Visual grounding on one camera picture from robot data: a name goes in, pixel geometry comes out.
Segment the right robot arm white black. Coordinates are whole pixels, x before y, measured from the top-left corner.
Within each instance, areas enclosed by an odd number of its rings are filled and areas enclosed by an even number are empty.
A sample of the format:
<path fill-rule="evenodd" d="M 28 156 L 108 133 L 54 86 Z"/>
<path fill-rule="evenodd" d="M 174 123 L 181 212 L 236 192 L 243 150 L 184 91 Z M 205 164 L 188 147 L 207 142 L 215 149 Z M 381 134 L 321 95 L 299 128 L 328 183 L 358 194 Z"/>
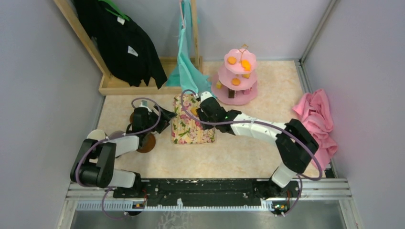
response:
<path fill-rule="evenodd" d="M 297 174 L 303 173 L 319 148 L 306 127 L 297 119 L 275 123 L 250 117 L 241 111 L 226 111 L 209 92 L 201 95 L 197 109 L 205 129 L 216 128 L 222 133 L 247 136 L 275 145 L 281 164 L 270 178 L 269 191 L 282 196 Z"/>

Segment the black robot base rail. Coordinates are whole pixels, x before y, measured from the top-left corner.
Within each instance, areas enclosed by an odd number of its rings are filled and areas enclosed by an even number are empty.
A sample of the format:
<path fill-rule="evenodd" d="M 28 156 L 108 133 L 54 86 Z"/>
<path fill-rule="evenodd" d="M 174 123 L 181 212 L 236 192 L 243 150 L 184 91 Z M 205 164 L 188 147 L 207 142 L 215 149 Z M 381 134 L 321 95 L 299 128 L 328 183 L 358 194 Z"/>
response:
<path fill-rule="evenodd" d="M 142 179 L 132 188 L 118 187 L 114 198 L 141 198 L 140 209 L 196 211 L 269 210 L 289 211 L 300 194 L 298 181 L 280 188 L 268 178 L 234 179 Z"/>

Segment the small brown cookie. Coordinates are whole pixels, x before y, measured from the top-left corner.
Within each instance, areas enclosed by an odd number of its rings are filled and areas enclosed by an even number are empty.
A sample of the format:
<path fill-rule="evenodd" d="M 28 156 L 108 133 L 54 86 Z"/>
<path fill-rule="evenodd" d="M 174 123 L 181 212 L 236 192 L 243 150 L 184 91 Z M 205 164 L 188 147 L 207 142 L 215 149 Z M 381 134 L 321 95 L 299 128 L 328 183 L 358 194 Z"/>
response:
<path fill-rule="evenodd" d="M 190 112 L 191 112 L 194 116 L 197 116 L 197 115 L 198 115 L 198 113 L 197 113 L 197 108 L 196 108 L 196 107 L 191 108 L 191 109 L 190 109 Z"/>

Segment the small orange pastry top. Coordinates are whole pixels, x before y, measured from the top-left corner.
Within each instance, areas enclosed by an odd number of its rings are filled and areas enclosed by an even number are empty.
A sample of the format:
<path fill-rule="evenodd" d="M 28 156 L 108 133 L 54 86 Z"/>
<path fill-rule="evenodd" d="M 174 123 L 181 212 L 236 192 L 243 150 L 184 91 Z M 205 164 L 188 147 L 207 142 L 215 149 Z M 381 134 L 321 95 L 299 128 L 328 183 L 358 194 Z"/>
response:
<path fill-rule="evenodd" d="M 234 64 L 237 63 L 237 59 L 236 59 L 235 57 L 233 57 L 233 56 L 230 56 L 230 57 L 227 58 L 227 62 L 228 62 L 230 65 L 234 65 Z"/>

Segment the round orange cookie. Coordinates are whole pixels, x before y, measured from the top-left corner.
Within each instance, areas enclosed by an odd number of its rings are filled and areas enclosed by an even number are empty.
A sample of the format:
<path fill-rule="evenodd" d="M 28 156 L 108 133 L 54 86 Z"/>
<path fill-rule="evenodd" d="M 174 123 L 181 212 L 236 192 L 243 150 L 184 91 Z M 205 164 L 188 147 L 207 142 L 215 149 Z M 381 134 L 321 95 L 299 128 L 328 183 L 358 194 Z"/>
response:
<path fill-rule="evenodd" d="M 233 79 L 231 80 L 231 84 L 232 84 L 232 85 L 238 86 L 238 85 L 240 85 L 240 83 L 241 83 L 241 81 L 240 81 L 239 78 L 233 78 Z"/>

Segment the chocolate cake slice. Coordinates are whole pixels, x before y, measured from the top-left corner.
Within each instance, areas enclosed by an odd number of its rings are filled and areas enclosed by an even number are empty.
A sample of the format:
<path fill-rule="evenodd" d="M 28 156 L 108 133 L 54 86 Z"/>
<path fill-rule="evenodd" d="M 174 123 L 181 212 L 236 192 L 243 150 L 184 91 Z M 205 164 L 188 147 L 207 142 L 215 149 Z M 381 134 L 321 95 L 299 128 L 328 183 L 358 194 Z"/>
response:
<path fill-rule="evenodd" d="M 228 90 L 228 98 L 229 99 L 235 99 L 235 97 L 236 97 L 236 91 L 234 91 L 234 90 Z"/>

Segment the floral serving tray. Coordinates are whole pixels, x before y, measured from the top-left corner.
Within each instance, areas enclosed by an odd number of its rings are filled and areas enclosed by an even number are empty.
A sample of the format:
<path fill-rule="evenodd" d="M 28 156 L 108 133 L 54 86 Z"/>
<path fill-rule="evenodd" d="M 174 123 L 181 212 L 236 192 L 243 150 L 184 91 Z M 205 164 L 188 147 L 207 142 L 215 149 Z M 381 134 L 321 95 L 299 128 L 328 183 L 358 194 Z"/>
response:
<path fill-rule="evenodd" d="M 181 95 L 174 97 L 174 112 L 176 117 L 171 123 L 171 141 L 174 144 L 208 144 L 215 141 L 215 130 L 203 130 L 201 124 L 191 119 L 183 110 Z"/>

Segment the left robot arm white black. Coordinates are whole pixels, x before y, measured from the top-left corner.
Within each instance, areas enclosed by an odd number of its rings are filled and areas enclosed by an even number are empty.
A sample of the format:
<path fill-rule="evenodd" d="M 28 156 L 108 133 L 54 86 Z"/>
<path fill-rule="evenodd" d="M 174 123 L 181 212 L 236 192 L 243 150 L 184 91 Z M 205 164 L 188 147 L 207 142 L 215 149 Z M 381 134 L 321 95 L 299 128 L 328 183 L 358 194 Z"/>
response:
<path fill-rule="evenodd" d="M 70 179 L 83 187 L 121 187 L 131 197 L 142 194 L 140 174 L 115 168 L 115 159 L 138 151 L 147 153 L 156 144 L 154 133 L 165 130 L 175 112 L 158 105 L 136 107 L 129 118 L 125 132 L 117 131 L 102 140 L 87 138 L 83 141 L 70 172 Z"/>

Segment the orange croissant pastry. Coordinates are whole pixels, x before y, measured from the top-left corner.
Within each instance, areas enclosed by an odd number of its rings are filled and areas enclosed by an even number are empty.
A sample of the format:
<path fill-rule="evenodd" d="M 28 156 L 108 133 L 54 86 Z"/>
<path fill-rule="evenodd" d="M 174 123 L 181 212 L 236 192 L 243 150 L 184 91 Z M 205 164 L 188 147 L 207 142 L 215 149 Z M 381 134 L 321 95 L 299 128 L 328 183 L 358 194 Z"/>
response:
<path fill-rule="evenodd" d="M 249 72 L 252 70 L 252 65 L 248 60 L 241 60 L 240 63 L 244 71 Z"/>

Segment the yellow square biscuit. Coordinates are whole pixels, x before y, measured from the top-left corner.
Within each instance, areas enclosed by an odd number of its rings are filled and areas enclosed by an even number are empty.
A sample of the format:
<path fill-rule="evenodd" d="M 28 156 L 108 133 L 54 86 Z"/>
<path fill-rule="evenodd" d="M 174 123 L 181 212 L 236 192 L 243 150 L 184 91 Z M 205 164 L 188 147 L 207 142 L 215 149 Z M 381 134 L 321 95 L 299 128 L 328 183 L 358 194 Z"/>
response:
<path fill-rule="evenodd" d="M 243 76 L 244 78 L 246 78 L 246 79 L 249 79 L 249 78 L 250 78 L 250 75 L 251 75 L 251 73 L 247 73 L 247 74 L 243 74 L 242 76 Z"/>

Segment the yellow cheese wedge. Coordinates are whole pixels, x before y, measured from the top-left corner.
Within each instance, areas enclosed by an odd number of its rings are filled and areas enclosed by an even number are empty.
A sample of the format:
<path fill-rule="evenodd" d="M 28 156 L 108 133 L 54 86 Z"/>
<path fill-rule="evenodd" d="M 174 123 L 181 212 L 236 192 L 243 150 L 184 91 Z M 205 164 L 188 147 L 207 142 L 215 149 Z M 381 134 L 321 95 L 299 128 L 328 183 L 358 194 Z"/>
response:
<path fill-rule="evenodd" d="M 222 83 L 220 81 L 217 81 L 215 84 L 217 89 L 221 89 L 222 88 Z"/>

